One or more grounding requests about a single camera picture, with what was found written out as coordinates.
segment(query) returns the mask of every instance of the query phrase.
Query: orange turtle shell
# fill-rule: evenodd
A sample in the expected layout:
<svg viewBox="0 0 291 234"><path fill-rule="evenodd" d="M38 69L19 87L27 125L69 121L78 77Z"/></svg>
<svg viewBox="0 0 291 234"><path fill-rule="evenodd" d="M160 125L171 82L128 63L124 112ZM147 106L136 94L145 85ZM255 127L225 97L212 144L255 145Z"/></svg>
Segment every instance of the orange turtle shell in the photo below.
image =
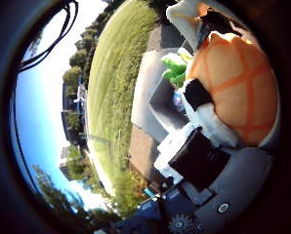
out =
<svg viewBox="0 0 291 234"><path fill-rule="evenodd" d="M215 112L245 145L258 146L273 125L276 83L265 55L231 33L212 33L187 69L210 93Z"/></svg>

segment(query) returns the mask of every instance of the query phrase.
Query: grass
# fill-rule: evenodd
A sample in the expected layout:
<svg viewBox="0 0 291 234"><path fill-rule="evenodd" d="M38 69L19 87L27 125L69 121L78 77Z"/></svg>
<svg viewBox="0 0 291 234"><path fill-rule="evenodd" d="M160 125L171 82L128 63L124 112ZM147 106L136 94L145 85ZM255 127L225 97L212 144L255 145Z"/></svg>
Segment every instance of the grass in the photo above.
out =
<svg viewBox="0 0 291 234"><path fill-rule="evenodd" d="M136 79L155 12L145 1L129 0L115 12L100 37L88 87L89 147L114 185L114 202L128 215L144 198L145 182L128 170Z"/></svg>

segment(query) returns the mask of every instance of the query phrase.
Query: gear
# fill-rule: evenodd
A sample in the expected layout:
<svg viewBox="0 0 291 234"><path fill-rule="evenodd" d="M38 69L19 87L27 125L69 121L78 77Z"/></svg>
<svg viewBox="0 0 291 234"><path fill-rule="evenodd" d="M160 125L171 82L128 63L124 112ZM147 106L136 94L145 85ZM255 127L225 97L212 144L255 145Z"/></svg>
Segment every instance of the gear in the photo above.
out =
<svg viewBox="0 0 291 234"><path fill-rule="evenodd" d="M195 233L196 225L192 217L186 214L176 214L168 225L170 233L190 234Z"/></svg>

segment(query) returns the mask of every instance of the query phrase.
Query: screw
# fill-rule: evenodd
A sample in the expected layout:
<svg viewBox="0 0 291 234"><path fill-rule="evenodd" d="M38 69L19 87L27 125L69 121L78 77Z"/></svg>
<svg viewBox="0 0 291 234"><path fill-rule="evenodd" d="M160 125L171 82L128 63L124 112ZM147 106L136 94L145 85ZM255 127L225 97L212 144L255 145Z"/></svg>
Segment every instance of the screw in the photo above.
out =
<svg viewBox="0 0 291 234"><path fill-rule="evenodd" d="M176 222L175 226L180 228L180 227L183 227L184 224L182 222L178 221L178 222Z"/></svg>
<svg viewBox="0 0 291 234"><path fill-rule="evenodd" d="M225 213L229 209L230 204L229 203L222 203L220 207L218 207L219 214Z"/></svg>

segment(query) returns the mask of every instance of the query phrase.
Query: blue sky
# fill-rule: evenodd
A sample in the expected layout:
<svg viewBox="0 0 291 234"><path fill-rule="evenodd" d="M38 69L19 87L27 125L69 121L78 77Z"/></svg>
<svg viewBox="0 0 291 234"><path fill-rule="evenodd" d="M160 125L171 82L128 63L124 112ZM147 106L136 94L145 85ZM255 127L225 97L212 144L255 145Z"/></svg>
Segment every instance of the blue sky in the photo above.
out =
<svg viewBox="0 0 291 234"><path fill-rule="evenodd" d="M16 105L21 148L28 166L40 166L58 188L78 192L88 208L100 205L97 196L85 192L75 181L68 182L58 168L61 150L69 145L62 128L62 76L70 68L69 58L76 52L74 43L106 6L101 0L78 2L79 15L69 33L44 61L20 73ZM38 52L57 38L64 17L65 12L61 11L46 26Z"/></svg>

